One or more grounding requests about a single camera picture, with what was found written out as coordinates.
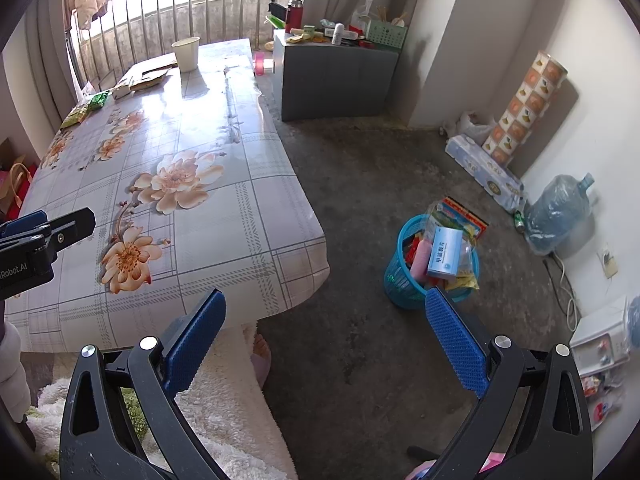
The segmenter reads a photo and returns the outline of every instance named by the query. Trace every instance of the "concrete floor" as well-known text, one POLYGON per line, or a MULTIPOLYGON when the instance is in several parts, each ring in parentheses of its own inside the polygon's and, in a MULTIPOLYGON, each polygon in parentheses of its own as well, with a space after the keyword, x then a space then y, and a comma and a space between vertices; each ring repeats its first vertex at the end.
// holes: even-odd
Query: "concrete floor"
MULTIPOLYGON (((475 403, 423 312, 396 308, 382 277, 404 222, 451 195, 490 224, 478 245, 480 291, 462 304, 524 348, 567 342, 542 260, 510 216, 448 155, 435 132, 391 118, 278 120, 324 229, 331 274, 306 303, 258 322, 273 353, 264 395, 300 480, 402 479, 409 445, 442 452, 475 403)), ((526 393, 495 450, 505 451, 526 393)))

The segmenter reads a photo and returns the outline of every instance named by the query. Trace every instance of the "metal screw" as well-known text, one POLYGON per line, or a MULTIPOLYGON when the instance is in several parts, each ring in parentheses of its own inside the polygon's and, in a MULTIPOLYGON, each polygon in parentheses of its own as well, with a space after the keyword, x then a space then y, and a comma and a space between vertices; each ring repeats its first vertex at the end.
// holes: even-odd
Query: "metal screw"
POLYGON ((556 345, 556 352, 558 352, 561 356, 567 357, 569 355, 569 349, 567 345, 559 344, 556 345))
POLYGON ((95 346, 87 345, 80 351, 80 354, 82 355, 82 357, 89 357, 89 356, 92 356, 94 352, 95 352, 95 346))
POLYGON ((505 335, 497 335, 494 341, 500 348, 509 348, 511 346, 511 339, 505 335))
POLYGON ((140 341, 140 348, 142 348, 143 350, 151 350, 154 346, 156 346, 156 344, 158 344, 158 339, 156 339, 152 335, 148 335, 146 337, 143 337, 142 341, 140 341))

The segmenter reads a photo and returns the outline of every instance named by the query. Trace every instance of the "wallpaper roll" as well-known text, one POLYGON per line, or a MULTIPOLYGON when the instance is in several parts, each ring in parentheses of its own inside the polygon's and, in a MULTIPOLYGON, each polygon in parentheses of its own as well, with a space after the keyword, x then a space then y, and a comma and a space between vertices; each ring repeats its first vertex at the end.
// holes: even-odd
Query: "wallpaper roll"
POLYGON ((529 138, 566 75, 567 70, 560 63, 546 52, 538 51, 520 88, 482 145, 500 166, 506 167, 518 146, 529 138))

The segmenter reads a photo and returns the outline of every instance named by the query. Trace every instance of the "white appliance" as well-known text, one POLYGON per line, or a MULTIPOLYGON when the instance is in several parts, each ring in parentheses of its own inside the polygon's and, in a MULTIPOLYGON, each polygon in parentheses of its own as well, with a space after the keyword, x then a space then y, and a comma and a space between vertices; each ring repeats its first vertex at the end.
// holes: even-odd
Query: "white appliance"
POLYGON ((629 360, 626 296, 583 317, 569 341, 580 377, 596 374, 629 360))

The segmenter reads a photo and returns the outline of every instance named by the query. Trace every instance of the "floral tablecloth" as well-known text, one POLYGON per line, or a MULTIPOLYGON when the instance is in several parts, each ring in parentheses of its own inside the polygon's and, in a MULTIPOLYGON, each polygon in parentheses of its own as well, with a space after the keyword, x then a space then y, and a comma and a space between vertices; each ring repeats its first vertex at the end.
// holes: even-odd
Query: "floral tablecloth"
MULTIPOLYGON (((172 61, 167 55, 130 71, 172 61)), ((309 298, 329 273, 324 233, 255 84, 248 40, 200 48, 198 70, 59 132, 21 215, 89 207, 96 228, 52 282, 7 301, 24 351, 135 344, 215 286, 225 326, 309 298)))

